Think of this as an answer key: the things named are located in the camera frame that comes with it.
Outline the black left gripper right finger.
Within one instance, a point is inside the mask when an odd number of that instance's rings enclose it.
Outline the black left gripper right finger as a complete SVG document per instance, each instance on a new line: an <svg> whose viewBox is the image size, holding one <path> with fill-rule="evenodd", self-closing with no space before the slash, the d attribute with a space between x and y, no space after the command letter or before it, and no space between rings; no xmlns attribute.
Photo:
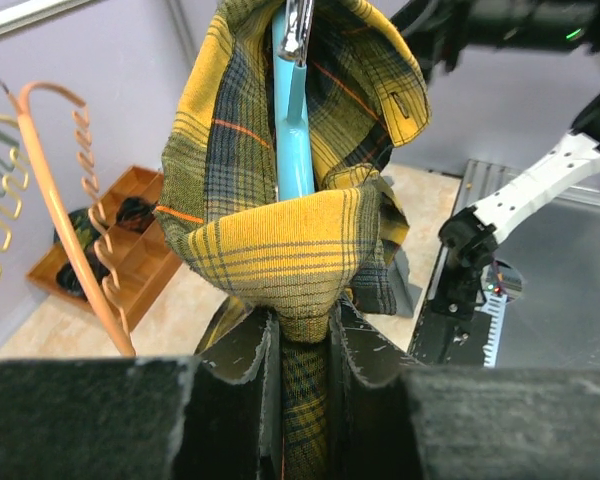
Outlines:
<svg viewBox="0 0 600 480"><path fill-rule="evenodd" d="M426 366L347 298L330 319L333 479L600 479L600 372Z"/></svg>

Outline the camouflage rolled sock top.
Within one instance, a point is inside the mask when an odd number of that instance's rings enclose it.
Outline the camouflage rolled sock top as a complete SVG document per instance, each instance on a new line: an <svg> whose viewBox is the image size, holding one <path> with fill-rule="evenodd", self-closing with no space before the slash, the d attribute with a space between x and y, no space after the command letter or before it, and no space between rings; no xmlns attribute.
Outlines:
<svg viewBox="0 0 600 480"><path fill-rule="evenodd" d="M78 242L83 250L90 248L101 236L89 219L88 209L80 208L68 214Z"/></svg>

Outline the yellow plaid shirt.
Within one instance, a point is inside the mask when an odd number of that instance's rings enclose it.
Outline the yellow plaid shirt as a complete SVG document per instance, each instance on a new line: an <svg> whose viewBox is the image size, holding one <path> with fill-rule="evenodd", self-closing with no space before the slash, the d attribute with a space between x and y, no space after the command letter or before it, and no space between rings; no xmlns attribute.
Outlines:
<svg viewBox="0 0 600 480"><path fill-rule="evenodd" d="M249 307L279 318L289 479L328 474L329 320L347 297L392 315L388 267L409 226L382 179L394 148L428 125L420 67L366 1L320 1L306 101L316 190L276 195L271 23L276 1L225 1L210 23L162 154L156 217L168 246L224 291L230 324Z"/></svg>

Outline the wooden compartment tray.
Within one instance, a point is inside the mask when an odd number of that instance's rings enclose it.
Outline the wooden compartment tray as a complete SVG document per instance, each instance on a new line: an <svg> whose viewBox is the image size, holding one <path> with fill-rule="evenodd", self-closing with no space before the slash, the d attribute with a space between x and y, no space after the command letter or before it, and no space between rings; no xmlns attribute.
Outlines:
<svg viewBox="0 0 600 480"><path fill-rule="evenodd" d="M101 197L113 245L112 262L120 283L119 298L130 331L140 323L182 262L167 247L157 222L147 224L147 228L138 233L130 230L131 227L116 224L116 214L123 202L134 196L148 203L157 202L162 185L162 173L132 166ZM56 276L66 264L70 266L62 244L54 242L29 271L27 279L47 293L93 313L86 299L70 294L57 283Z"/></svg>

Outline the dark rolled sock left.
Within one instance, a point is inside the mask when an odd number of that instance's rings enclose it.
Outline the dark rolled sock left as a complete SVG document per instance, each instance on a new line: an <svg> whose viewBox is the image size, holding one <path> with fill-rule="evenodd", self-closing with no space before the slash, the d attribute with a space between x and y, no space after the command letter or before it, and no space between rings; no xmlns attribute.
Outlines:
<svg viewBox="0 0 600 480"><path fill-rule="evenodd" d="M116 213L116 225L138 234L144 233L154 220L156 204L141 196L127 197Z"/></svg>

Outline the blue hanger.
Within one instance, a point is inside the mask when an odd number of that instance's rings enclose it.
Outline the blue hanger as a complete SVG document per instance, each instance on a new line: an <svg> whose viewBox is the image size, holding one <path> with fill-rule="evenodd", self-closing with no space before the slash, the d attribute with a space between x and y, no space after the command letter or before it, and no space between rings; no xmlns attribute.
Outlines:
<svg viewBox="0 0 600 480"><path fill-rule="evenodd" d="M271 22L277 193L315 192L306 101L307 54L315 3L288 0Z"/></svg>

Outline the dark rolled sock middle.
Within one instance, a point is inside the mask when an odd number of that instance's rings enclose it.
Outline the dark rolled sock middle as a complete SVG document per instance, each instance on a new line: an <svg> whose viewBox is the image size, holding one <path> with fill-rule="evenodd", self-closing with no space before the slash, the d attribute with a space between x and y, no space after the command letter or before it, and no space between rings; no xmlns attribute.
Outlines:
<svg viewBox="0 0 600 480"><path fill-rule="evenodd" d="M102 280L109 275L109 269L97 258L93 251L87 251L85 256L97 283L100 284ZM65 263L57 272L55 281L56 284L70 296L87 300L82 284L70 262Z"/></svg>

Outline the dark rolled sock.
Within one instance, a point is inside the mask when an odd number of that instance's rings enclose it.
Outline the dark rolled sock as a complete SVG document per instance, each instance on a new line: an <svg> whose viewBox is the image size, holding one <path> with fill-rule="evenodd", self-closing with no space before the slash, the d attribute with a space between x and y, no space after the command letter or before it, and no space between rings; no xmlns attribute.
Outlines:
<svg viewBox="0 0 600 480"><path fill-rule="evenodd" d="M116 213L116 225L138 234L144 233L154 220L156 204L141 196L127 197Z"/></svg>
<svg viewBox="0 0 600 480"><path fill-rule="evenodd" d="M93 251L87 251L85 256L97 283L100 284L102 280L109 275L109 269L97 258ZM82 284L70 262L65 263L57 272L55 281L56 284L70 296L87 300Z"/></svg>

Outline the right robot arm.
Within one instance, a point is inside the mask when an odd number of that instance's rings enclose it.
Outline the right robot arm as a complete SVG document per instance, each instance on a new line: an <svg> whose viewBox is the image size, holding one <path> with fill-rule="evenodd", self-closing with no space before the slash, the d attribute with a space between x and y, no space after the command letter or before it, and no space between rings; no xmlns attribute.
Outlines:
<svg viewBox="0 0 600 480"><path fill-rule="evenodd" d="M475 196L439 233L446 254L428 309L459 319L505 292L483 272L527 218L600 173L600 1L407 1L393 24L426 78L474 67L436 91L450 113L428 137L518 175Z"/></svg>

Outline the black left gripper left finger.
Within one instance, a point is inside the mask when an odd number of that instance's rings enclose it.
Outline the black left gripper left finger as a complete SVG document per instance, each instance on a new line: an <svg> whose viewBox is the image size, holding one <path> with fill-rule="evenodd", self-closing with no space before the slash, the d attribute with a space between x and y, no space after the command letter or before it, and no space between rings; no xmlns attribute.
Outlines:
<svg viewBox="0 0 600 480"><path fill-rule="evenodd" d="M199 355L0 361L0 479L277 479L279 326Z"/></svg>

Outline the grey shirt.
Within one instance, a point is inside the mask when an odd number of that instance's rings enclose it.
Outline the grey shirt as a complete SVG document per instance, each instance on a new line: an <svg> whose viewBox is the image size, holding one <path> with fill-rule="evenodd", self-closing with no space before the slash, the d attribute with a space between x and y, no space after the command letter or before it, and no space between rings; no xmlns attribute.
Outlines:
<svg viewBox="0 0 600 480"><path fill-rule="evenodd" d="M409 290L409 262L403 249L394 255L388 269L389 283L396 300L396 314L405 318L414 315L414 301Z"/></svg>

